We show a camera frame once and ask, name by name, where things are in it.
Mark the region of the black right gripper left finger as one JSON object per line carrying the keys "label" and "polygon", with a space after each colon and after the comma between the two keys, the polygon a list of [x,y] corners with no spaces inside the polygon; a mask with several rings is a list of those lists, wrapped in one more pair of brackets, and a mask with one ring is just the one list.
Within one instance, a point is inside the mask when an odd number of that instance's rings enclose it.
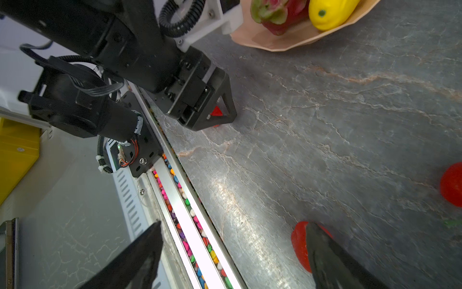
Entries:
{"label": "black right gripper left finger", "polygon": [[161,222],[155,222],[82,289],[151,289],[163,247]]}

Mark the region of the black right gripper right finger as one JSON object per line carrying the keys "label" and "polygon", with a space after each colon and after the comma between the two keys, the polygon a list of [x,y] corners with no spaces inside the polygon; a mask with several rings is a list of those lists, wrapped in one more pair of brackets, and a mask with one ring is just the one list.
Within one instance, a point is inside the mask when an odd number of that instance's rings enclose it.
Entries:
{"label": "black right gripper right finger", "polygon": [[306,247],[316,288],[387,288],[315,223],[306,225]]}

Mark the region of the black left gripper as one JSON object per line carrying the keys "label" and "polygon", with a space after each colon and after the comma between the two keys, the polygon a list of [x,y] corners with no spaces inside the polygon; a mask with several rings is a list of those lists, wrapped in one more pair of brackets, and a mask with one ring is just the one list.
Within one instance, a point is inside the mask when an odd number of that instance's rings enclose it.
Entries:
{"label": "black left gripper", "polygon": [[193,47],[179,64],[170,85],[158,93],[145,90],[145,98],[192,131],[232,123],[237,110],[226,72]]}

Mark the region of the red fake strawberry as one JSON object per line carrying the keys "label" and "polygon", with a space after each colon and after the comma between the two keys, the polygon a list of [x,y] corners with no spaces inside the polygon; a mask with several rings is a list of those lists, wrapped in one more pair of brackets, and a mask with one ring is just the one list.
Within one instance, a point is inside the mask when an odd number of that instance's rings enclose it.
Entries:
{"label": "red fake strawberry", "polygon": [[462,163],[450,166],[440,180],[440,194],[452,205],[462,207]]}
{"label": "red fake strawberry", "polygon": [[331,241],[331,233],[315,222],[298,222],[291,233],[292,248],[298,262],[312,274],[326,266]]}

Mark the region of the pink fake dragon fruit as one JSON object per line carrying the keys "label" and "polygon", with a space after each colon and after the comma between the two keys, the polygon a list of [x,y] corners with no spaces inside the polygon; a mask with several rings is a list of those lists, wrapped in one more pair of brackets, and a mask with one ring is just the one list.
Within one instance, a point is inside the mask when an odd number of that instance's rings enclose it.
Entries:
{"label": "pink fake dragon fruit", "polygon": [[251,18],[273,35],[281,36],[292,26],[309,19],[307,0],[264,1],[250,3]]}

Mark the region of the yellow fake mango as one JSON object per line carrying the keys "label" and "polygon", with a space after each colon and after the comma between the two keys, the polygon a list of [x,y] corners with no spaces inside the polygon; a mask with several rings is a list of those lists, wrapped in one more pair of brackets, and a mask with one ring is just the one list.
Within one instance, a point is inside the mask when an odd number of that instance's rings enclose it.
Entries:
{"label": "yellow fake mango", "polygon": [[355,11],[360,0],[312,0],[309,2],[309,19],[320,31],[341,26]]}

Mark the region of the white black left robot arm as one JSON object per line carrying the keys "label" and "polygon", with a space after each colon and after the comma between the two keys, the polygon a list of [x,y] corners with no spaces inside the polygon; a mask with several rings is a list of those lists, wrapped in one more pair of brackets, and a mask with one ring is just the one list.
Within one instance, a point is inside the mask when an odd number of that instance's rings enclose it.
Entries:
{"label": "white black left robot arm", "polygon": [[1,14],[38,32],[48,43],[20,50],[43,72],[32,92],[21,91],[37,120],[81,138],[115,140],[117,167],[141,175],[161,155],[148,148],[149,121],[118,100],[126,83],[185,128],[232,123],[237,111],[228,74],[193,44],[215,30],[243,23],[239,1],[2,1]]}

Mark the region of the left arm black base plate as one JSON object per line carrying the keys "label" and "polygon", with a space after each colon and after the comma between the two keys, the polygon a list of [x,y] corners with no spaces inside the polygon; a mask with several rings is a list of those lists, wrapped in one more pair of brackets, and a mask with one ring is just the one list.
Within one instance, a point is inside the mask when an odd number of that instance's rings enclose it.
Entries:
{"label": "left arm black base plate", "polygon": [[143,117],[143,128],[140,135],[135,137],[138,143],[138,155],[129,166],[122,167],[122,163],[119,162],[119,148],[122,149],[122,157],[125,156],[125,160],[128,163],[135,156],[135,148],[132,142],[129,143],[129,146],[122,146],[117,141],[107,140],[105,144],[106,160],[113,173],[116,173],[119,169],[129,169],[131,175],[134,178],[138,178],[150,170],[161,158],[164,151],[138,102],[136,94],[128,90],[123,94],[120,101]]}

